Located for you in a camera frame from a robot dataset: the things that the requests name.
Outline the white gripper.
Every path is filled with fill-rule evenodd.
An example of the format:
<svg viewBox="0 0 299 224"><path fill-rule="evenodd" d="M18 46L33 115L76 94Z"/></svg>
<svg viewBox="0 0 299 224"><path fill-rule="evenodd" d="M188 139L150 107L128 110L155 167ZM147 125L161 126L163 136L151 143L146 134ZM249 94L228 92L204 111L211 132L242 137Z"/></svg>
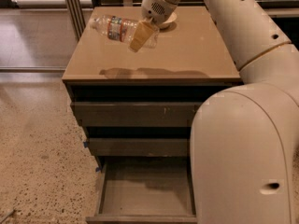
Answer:
<svg viewBox="0 0 299 224"><path fill-rule="evenodd" d="M142 0L141 14L146 20L162 24L169 19L176 5L165 0ZM154 48L157 45L158 28L148 21L139 21L129 48L138 52L140 49Z"/></svg>

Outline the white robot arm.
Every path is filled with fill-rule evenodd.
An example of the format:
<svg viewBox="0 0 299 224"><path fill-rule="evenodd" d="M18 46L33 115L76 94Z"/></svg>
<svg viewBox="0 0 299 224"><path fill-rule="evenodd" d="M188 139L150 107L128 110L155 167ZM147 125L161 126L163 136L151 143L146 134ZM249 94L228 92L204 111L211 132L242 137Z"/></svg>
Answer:
<svg viewBox="0 0 299 224"><path fill-rule="evenodd" d="M146 24L180 0L142 0ZM204 0L243 83L210 96L192 122L197 224L296 224L299 51L255 0Z"/></svg>

